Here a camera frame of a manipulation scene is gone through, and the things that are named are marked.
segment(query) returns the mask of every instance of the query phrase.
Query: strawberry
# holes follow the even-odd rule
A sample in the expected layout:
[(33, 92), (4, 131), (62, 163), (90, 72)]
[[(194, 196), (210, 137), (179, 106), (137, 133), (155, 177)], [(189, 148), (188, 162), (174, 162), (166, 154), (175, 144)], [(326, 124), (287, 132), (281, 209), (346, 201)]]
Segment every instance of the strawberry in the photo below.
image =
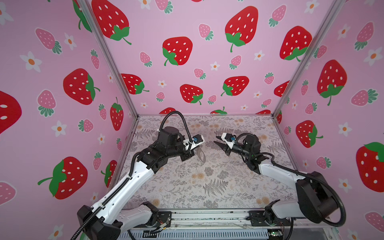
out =
[(170, 14), (172, 12), (172, 3), (168, 0), (155, 0), (157, 8), (160, 11), (164, 11), (165, 14)]
[(332, 96), (339, 94), (347, 82), (347, 73), (336, 60), (328, 61), (320, 74), (317, 83), (317, 92), (323, 98), (329, 98), (328, 106), (331, 104)]
[(91, 50), (91, 61), (93, 63), (93, 66), (96, 68), (96, 69), (99, 69), (99, 66), (100, 66), (100, 61), (98, 59), (98, 55), (95, 51), (95, 49), (92, 49)]
[(64, 78), (63, 87), (65, 93), (81, 104), (89, 105), (100, 89), (94, 87), (93, 79), (82, 68), (78, 68)]
[(117, 162), (115, 160), (112, 160), (108, 164), (107, 168), (105, 169), (105, 173), (103, 173), (103, 171), (101, 170), (101, 173), (105, 175), (104, 183), (105, 183), (105, 186), (107, 186), (107, 187), (109, 187), (109, 184), (111, 183), (113, 174), (114, 174), (115, 169), (116, 169), (116, 165), (117, 165)]
[(167, 61), (177, 66), (184, 65), (191, 55), (192, 46), (192, 41), (185, 36), (165, 40), (163, 42), (163, 55), (167, 60), (164, 62), (164, 66), (166, 66)]
[(56, 107), (56, 100), (51, 91), (44, 89), (37, 97), (37, 103), (40, 105), (37, 108), (40, 115), (50, 117), (55, 113), (53, 109)]
[(36, 28), (35, 33), (37, 38), (40, 40), (40, 42), (46, 49), (52, 50), (52, 52), (57, 55), (60, 55), (60, 53), (62, 53), (60, 43), (58, 41), (55, 41), (55, 37), (52, 35), (52, 33), (42, 28)]
[(92, 0), (92, 11), (104, 36), (132, 45), (124, 38), (129, 35), (129, 22), (120, 9), (107, 0)]
[(327, 52), (327, 46), (321, 45), (313, 54), (314, 58), (321, 58)]
[(105, 107), (104, 107), (103, 104), (100, 104), (100, 105), (99, 105), (99, 111), (100, 111), (100, 117), (101, 117), (103, 120), (106, 120), (106, 119), (107, 119), (107, 110), (105, 109)]
[(212, 105), (215, 103), (215, 101), (217, 100), (217, 96), (216, 95), (212, 95), (208, 98), (208, 104), (209, 105)]
[(230, 77), (224, 81), (224, 92), (220, 95), (223, 96), (226, 93), (228, 96), (237, 96), (244, 91), (249, 83), (249, 78), (246, 76)]
[(140, 53), (140, 61), (146, 67), (151, 67), (152, 66), (151, 57), (148, 54), (146, 54), (145, 52), (141, 52)]
[(379, 93), (377, 93), (374, 89), (369, 89), (368, 91), (361, 89), (351, 98), (351, 103), (353, 105), (363, 107), (367, 103), (372, 104), (376, 101), (378, 95)]
[(95, 171), (99, 169), (100, 165), (101, 165), (101, 153), (97, 152), (93, 160), (93, 168), (95, 169)]
[(285, 92), (285, 89), (287, 88), (288, 86), (288, 83), (289, 81), (283, 83), (283, 84), (280, 84), (279, 86), (277, 86), (275, 88), (275, 90), (273, 91), (273, 93), (278, 96), (278, 97), (282, 97), (283, 96), (283, 93)]
[(301, 86), (301, 95), (304, 96), (308, 91), (308, 80), (305, 79), (303, 85)]
[(284, 60), (298, 59), (307, 50), (312, 41), (312, 35), (302, 26), (293, 27), (285, 35), (280, 49), (280, 58)]
[(360, 49), (363, 49), (368, 44), (368, 40), (372, 38), (373, 36), (373, 22), (368, 22), (365, 24), (365, 26), (361, 29), (359, 34), (356, 37), (357, 42), (355, 42), (355, 50), (359, 51)]
[(121, 76), (129, 93), (140, 94), (143, 91), (149, 92), (149, 90), (144, 90), (144, 82), (138, 76), (125, 73), (122, 73)]
[(189, 84), (184, 84), (180, 87), (180, 93), (184, 101), (187, 103), (199, 102), (201, 105), (200, 99), (203, 98), (203, 90), (201, 88)]
[(274, 81), (274, 79), (275, 79), (275, 77), (273, 76), (273, 73), (267, 73), (265, 75), (264, 82), (269, 85)]
[(317, 128), (310, 120), (301, 122), (296, 126), (296, 135), (306, 148), (312, 147), (316, 143), (316, 138), (323, 138), (323, 136), (317, 137)]
[(263, 104), (261, 105), (262, 108), (266, 108), (268, 105), (270, 105), (272, 102), (272, 99), (267, 99), (263, 102)]
[(72, 0), (72, 2), (73, 2), (74, 11), (75, 11), (76, 15), (80, 18), (79, 30), (80, 30), (80, 23), (83, 23), (83, 26), (85, 27), (85, 29), (92, 32), (91, 27), (89, 26), (84, 14), (83, 14), (80, 6), (79, 6), (79, 3), (77, 2), (77, 0)]
[(241, 63), (241, 56), (237, 55), (236, 57), (232, 58), (231, 63), (229, 64), (229, 68), (234, 70), (237, 68), (238, 65)]
[(205, 38), (206, 41), (210, 41), (214, 38), (214, 32), (211, 31), (211, 27), (207, 24), (199, 25), (200, 37)]
[(109, 111), (111, 116), (112, 126), (118, 131), (121, 128), (122, 120), (124, 118), (124, 112), (122, 110), (121, 105), (118, 102), (118, 98), (116, 97), (116, 102), (112, 104), (111, 110)]
[(291, 133), (291, 126), (286, 126), (286, 127), (284, 128), (284, 133), (285, 133), (286, 135), (290, 134), (290, 133)]
[(195, 74), (195, 77), (200, 78), (200, 79), (205, 79), (207, 77), (207, 75), (205, 74), (205, 72), (202, 69), (195, 68), (193, 73)]
[(317, 166), (321, 167), (322, 169), (327, 169), (331, 167), (331, 161), (327, 157), (319, 157), (316, 160)]
[(258, 18), (257, 8), (248, 6), (228, 21), (225, 26), (225, 35), (227, 41), (232, 43), (230, 52), (232, 52), (233, 45), (240, 47), (253, 39)]
[(79, 190), (87, 181), (88, 171), (74, 157), (66, 157), (53, 169), (53, 176), (40, 180), (37, 185), (52, 179), (49, 191), (56, 199), (66, 199)]
[(164, 101), (164, 98), (165, 98), (165, 95), (164, 95), (163, 92), (158, 92), (158, 93), (156, 94), (156, 100), (157, 100), (157, 101), (162, 102), (162, 101)]
[(313, 112), (316, 112), (316, 110), (317, 110), (316, 103), (308, 104), (308, 106), (305, 108), (305, 113), (312, 114)]
[(211, 114), (227, 114), (227, 112), (224, 112), (224, 109), (225, 107), (223, 107), (223, 110), (215, 110), (215, 111), (212, 111)]
[(174, 108), (166, 108), (163, 111), (159, 112), (159, 114), (168, 114), (170, 112), (176, 111)]
[(384, 232), (384, 216), (381, 216), (377, 212), (369, 212), (365, 215), (365, 220), (367, 220), (372, 227), (376, 228), (380, 232)]
[(17, 100), (0, 91), (0, 134), (14, 125), (22, 115), (22, 108)]
[(276, 8), (276, 10), (273, 11), (272, 13), (272, 18), (269, 19), (269, 27), (273, 28), (276, 25), (278, 25), (279, 21), (281, 21), (284, 18), (286, 11), (287, 11), (287, 6), (285, 4)]
[(375, 192), (384, 192), (384, 145), (365, 144), (356, 152), (356, 163), (364, 185)]
[(90, 132), (93, 129), (93, 123), (88, 119), (81, 120), (77, 126), (82, 132)]
[(279, 114), (277, 114), (276, 120), (280, 124), (282, 119), (283, 119), (283, 115), (282, 115), (282, 113), (280, 111)]
[(121, 150), (122, 142), (121, 142), (120, 138), (118, 138), (118, 139), (116, 140), (116, 144), (118, 145), (118, 150)]
[(260, 111), (258, 113), (255, 113), (255, 114), (271, 114), (271, 110), (265, 109), (265, 110), (262, 110), (262, 111)]
[(16, 193), (16, 188), (10, 183), (0, 181), (0, 206), (12, 200)]

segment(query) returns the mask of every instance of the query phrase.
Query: pink background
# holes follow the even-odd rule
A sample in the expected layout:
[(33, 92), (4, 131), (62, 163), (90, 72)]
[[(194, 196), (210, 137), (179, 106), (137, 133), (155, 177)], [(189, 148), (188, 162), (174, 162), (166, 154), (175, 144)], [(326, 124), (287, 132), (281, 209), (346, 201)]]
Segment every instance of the pink background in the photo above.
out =
[[(55, 226), (64, 224), (59, 239), (69, 239), (79, 227), (78, 209), (82, 205), (92, 205), (94, 193), (98, 193), (98, 198), (106, 193), (104, 175), (100, 171), (105, 172), (111, 160), (118, 161), (121, 151), (117, 149), (116, 139), (121, 138), (124, 146), (133, 118), (129, 118), (128, 106), (116, 82), (109, 82), (110, 70), (95, 37), (83, 25), (81, 30), (78, 29), (79, 18), (72, 1), (39, 0), (20, 4), (20, 1), (5, 0), (4, 4), (6, 13), (14, 21), (7, 20), (5, 25), (0, 25), (0, 90), (18, 101), (22, 116), (0, 134), (0, 181), (9, 182), (17, 190), (15, 198), (0, 205), (0, 238), (48, 239)], [(36, 27), (50, 31), (60, 42), (63, 51), (60, 55), (41, 44), (35, 35)], [(65, 44), (64, 33), (73, 36), (77, 45), (73, 50)], [(92, 49), (96, 50), (100, 60), (98, 70), (91, 62)], [(42, 61), (40, 73), (34, 69), (26, 70), (20, 55), (27, 55), (29, 51)], [(77, 68), (84, 68), (101, 90), (96, 91), (90, 105), (80, 104), (64, 92), (64, 78)], [(56, 99), (55, 112), (47, 118), (40, 115), (36, 102), (44, 89), (50, 90)], [(114, 130), (109, 116), (115, 97), (125, 114), (119, 131)], [(100, 103), (107, 109), (105, 121), (99, 115)], [(89, 133), (79, 131), (81, 119), (89, 119), (94, 124), (93, 130)], [(58, 120), (67, 127), (66, 135), (56, 137), (51, 127)], [(97, 138), (101, 133), (105, 143), (100, 145)], [(93, 168), (96, 152), (102, 155), (97, 171)], [(37, 182), (51, 177), (53, 168), (69, 156), (77, 158), (86, 167), (88, 179), (71, 196), (58, 200), (49, 191), (50, 180), (41, 185)]]
[[(346, 211), (346, 224), (339, 228), (343, 239), (352, 239), (351, 232), (360, 240), (383, 239), (384, 233), (379, 232), (371, 226), (364, 215), (368, 212), (377, 212), (384, 215), (383, 192), (375, 192), (367, 188), (360, 179), (356, 165), (356, 152), (364, 144), (371, 142), (384, 143), (383, 131), (383, 111), (384, 93), (383, 85), (383, 64), (384, 60), (376, 60), (372, 66), (363, 60), (368, 57), (369, 50), (377, 50), (383, 47), (384, 42), (384, 18), (382, 10), (383, 1), (376, 1), (372, 6), (368, 1), (358, 0), (345, 3), (343, 9), (337, 16), (327, 36), (321, 45), (327, 46), (327, 52), (319, 59), (312, 58), (308, 70), (304, 72), (301, 79), (291, 93), (290, 102), (282, 109), (283, 120), (280, 124), (282, 130), (286, 126), (291, 126), (292, 132), (286, 136), (291, 150), (293, 151), (300, 170), (312, 172), (317, 171), (324, 175), (327, 182), (337, 191), (343, 200)], [(354, 50), (356, 36), (364, 25), (374, 22), (374, 34), (368, 41), (368, 45), (363, 49)], [(345, 38), (339, 37), (339, 30), (344, 25), (350, 26)], [(329, 98), (324, 99), (317, 92), (317, 82), (323, 66), (329, 60), (335, 59), (347, 72), (347, 82), (341, 92), (332, 96), (330, 106), (327, 106)], [(308, 92), (302, 96), (301, 86), (304, 80), (308, 80)], [(351, 98), (362, 89), (375, 89), (379, 95), (372, 104), (358, 107), (351, 104)], [(292, 108), (292, 103), (296, 101), (296, 110)], [(317, 103), (318, 108), (312, 114), (305, 113), (308, 104)], [(316, 144), (311, 148), (305, 148), (295, 134), (296, 125), (311, 120), (318, 129), (318, 136), (323, 135), (323, 139), (317, 139)], [(348, 123), (352, 130), (348, 136), (339, 134), (339, 124)], [(328, 157), (331, 161), (330, 168), (322, 169), (317, 166), (316, 160), (320, 157)], [(378, 167), (381, 174), (384, 168)], [(341, 180), (348, 180), (348, 185), (352, 189), (348, 192), (340, 188)], [(338, 221), (339, 215), (333, 215), (333, 221)]]
[[(249, 1), (236, 0), (206, 0), (193, 2), (191, 0), (173, 0), (173, 9), (170, 14), (160, 11), (156, 2), (149, 3), (149, 10), (142, 9), (140, 1), (110, 1), (119, 8), (129, 20), (129, 36), (125, 39), (132, 43), (128, 45), (123, 39), (115, 41), (105, 37), (120, 73), (134, 74), (140, 77), (145, 90), (130, 97), (139, 114), (157, 114), (165, 108), (172, 107), (182, 113), (210, 113), (216, 109), (223, 109), (229, 114), (257, 113), (268, 109), (273, 112), (280, 97), (274, 95), (274, 89), (280, 84), (290, 80), (298, 61), (283, 60), (280, 58), (280, 48), (287, 32), (295, 27), (302, 26), (312, 36), (318, 30), (331, 0), (318, 0), (320, 5), (314, 8), (313, 13), (304, 13), (307, 0), (286, 1)], [(281, 6), (287, 5), (284, 18), (277, 26), (271, 28), (268, 24), (272, 12)], [(225, 26), (227, 22), (242, 9), (253, 5), (258, 9), (258, 24), (254, 38), (244, 46), (233, 46), (226, 40)], [(199, 34), (199, 25), (207, 24), (211, 27), (214, 37), (206, 41)], [(162, 44), (168, 38), (186, 36), (193, 48), (188, 61), (184, 65), (176, 66), (167, 62), (162, 54)], [(261, 61), (254, 60), (255, 53), (265, 54)], [(145, 52), (151, 57), (152, 67), (144, 66), (140, 61), (140, 52)], [(231, 70), (231, 59), (237, 55), (242, 56), (241, 64)], [(218, 71), (212, 71), (210, 64), (217, 62)], [(194, 69), (202, 69), (207, 77), (203, 80), (195, 77)], [(271, 85), (264, 82), (265, 75), (273, 72), (275, 80)], [(237, 96), (228, 96), (222, 89), (224, 81), (233, 76), (247, 76), (250, 83), (245, 90)], [(161, 88), (158, 81), (165, 81), (167, 86)], [(190, 84), (200, 87), (204, 96), (199, 103), (191, 104), (183, 101), (180, 86)], [(254, 93), (262, 94), (254, 98)], [(165, 99), (156, 100), (156, 94), (163, 92)], [(208, 97), (217, 96), (213, 105), (207, 103)], [(261, 108), (263, 101), (272, 99), (267, 108)]]

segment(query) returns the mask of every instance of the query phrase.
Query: floral patterned surface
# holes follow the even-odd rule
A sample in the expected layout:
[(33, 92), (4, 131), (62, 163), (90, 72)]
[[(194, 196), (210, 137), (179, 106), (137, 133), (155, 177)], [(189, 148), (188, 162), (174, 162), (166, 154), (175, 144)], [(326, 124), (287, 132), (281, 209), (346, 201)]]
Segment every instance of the floral patterned surface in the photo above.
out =
[[(130, 168), (135, 152), (157, 139), (163, 116), (140, 117), (131, 148), (120, 177)], [(201, 134), (206, 142), (195, 150), (195, 156), (181, 162), (180, 157), (168, 163), (150, 178), (126, 204), (138, 207), (151, 201), (158, 208), (260, 208), (276, 199), (293, 199), (296, 191), (267, 176), (248, 169), (241, 157), (229, 157), (213, 142), (223, 132), (239, 135), (252, 132), (262, 143), (261, 151), (275, 154), (276, 161), (292, 166), (280, 137), (269, 116), (186, 116), (191, 135)], [(179, 116), (171, 116), (165, 126), (185, 134)]]

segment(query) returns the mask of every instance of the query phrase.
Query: strawberry wallpaper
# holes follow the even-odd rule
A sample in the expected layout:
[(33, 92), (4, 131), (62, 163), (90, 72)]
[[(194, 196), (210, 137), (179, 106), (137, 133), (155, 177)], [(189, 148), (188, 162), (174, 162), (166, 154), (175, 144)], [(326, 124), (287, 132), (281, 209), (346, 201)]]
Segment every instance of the strawberry wallpaper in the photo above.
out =
[(1, 239), (69, 239), (133, 118), (77, 2), (0, 2)]
[(382, 9), (347, 1), (282, 108), (300, 170), (323, 174), (346, 206), (344, 240), (384, 238)]
[(139, 114), (250, 114), (276, 108), (333, 1), (89, 2)]

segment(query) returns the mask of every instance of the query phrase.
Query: white flower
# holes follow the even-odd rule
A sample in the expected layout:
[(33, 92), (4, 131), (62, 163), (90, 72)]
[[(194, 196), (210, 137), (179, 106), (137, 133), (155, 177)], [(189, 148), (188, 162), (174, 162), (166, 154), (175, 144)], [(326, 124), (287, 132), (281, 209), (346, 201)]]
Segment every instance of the white flower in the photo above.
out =
[(13, 18), (8, 13), (5, 12), (5, 4), (3, 2), (0, 2), (0, 12), (1, 12), (0, 14), (1, 25), (4, 25), (6, 20), (13, 22)]
[(97, 202), (97, 200), (99, 200), (99, 199), (97, 198), (98, 195), (99, 195), (98, 192), (93, 192), (92, 197), (91, 197), (91, 199), (90, 199), (90, 201), (92, 202), (92, 204), (94, 204), (95, 202)]
[(352, 131), (352, 128), (348, 127), (348, 123), (344, 123), (344, 125), (339, 125), (339, 134), (344, 134), (344, 136), (348, 136), (348, 132)]
[(339, 40), (340, 38), (345, 38), (347, 36), (347, 32), (350, 29), (351, 29), (350, 26), (347, 26), (346, 24), (344, 24), (343, 28), (338, 31), (339, 36), (338, 36), (337, 40)]
[(348, 189), (352, 189), (351, 185), (348, 184), (348, 179), (342, 180), (339, 178), (339, 182), (339, 188), (344, 189), (345, 192), (348, 192)]
[(36, 70), (36, 72), (40, 72), (39, 65), (42, 63), (42, 61), (36, 59), (31, 51), (28, 52), (28, 56), (20, 55), (20, 57), (24, 62), (26, 62), (25, 68), (27, 70), (31, 70), (33, 68), (34, 70)]
[(73, 36), (68, 36), (68, 34), (64, 33), (65, 35), (65, 44), (68, 44), (71, 48), (71, 50), (73, 50), (73, 47), (77, 47), (77, 45), (74, 43), (73, 41)]
[(368, 62), (370, 66), (372, 66), (376, 60), (380, 60), (383, 58), (383, 55), (381, 55), (381, 50), (383, 49), (383, 47), (379, 47), (378, 49), (376, 49), (376, 51), (374, 50), (369, 50), (368, 51), (368, 57), (366, 57), (364, 59), (364, 62)]
[(220, 67), (219, 64), (217, 64), (217, 62), (215, 61), (213, 64), (211, 64), (211, 70), (216, 70)]
[(112, 75), (112, 73), (109, 73), (107, 76), (108, 76), (109, 82), (113, 83), (113, 75)]
[(351, 230), (348, 229), (348, 238), (350, 240), (360, 240), (358, 238), (358, 233), (357, 232), (352, 232)]
[(308, 169), (308, 166), (309, 166), (309, 164), (308, 164), (307, 159), (303, 160), (303, 167), (305, 167), (305, 169)]
[(262, 50), (260, 50), (260, 52), (258, 52), (258, 53), (255, 53), (255, 59), (254, 60), (259, 60), (259, 61), (261, 61), (262, 60), (262, 57), (264, 57), (264, 53), (263, 53), (263, 51)]
[(305, 9), (304, 13), (307, 13), (307, 12), (313, 13), (313, 10), (318, 5), (320, 5), (320, 3), (318, 3), (317, 0), (312, 0), (310, 2), (307, 2), (307, 8)]
[(160, 87), (164, 88), (164, 86), (166, 86), (166, 83), (165, 83), (165, 81), (159, 81), (159, 84), (158, 84), (158, 86), (160, 86)]
[(64, 224), (61, 225), (60, 227), (55, 226), (53, 228), (53, 233), (49, 235), (48, 239), (56, 240), (58, 237), (61, 237), (63, 235), (63, 232), (61, 231), (63, 229), (63, 226)]
[(368, 4), (369, 6), (372, 6), (375, 3), (375, 0), (365, 0), (364, 4)]
[(51, 129), (53, 131), (56, 131), (56, 137), (58, 137), (60, 134), (65, 135), (66, 127), (67, 127), (66, 124), (61, 124), (60, 121), (57, 121), (56, 126), (52, 126)]
[(296, 107), (297, 107), (297, 103), (296, 103), (296, 101), (294, 101), (294, 102), (292, 103), (292, 109), (296, 110)]
[(99, 140), (99, 145), (104, 143), (104, 139), (105, 139), (105, 136), (103, 136), (103, 134), (100, 133), (100, 137), (97, 138), (97, 140)]
[(139, 0), (139, 2), (141, 2), (141, 9), (150, 9), (149, 8), (149, 4), (151, 3), (152, 0)]
[(263, 95), (262, 93), (260, 93), (260, 91), (258, 91), (257, 93), (254, 93), (254, 98), (259, 98), (261, 95)]

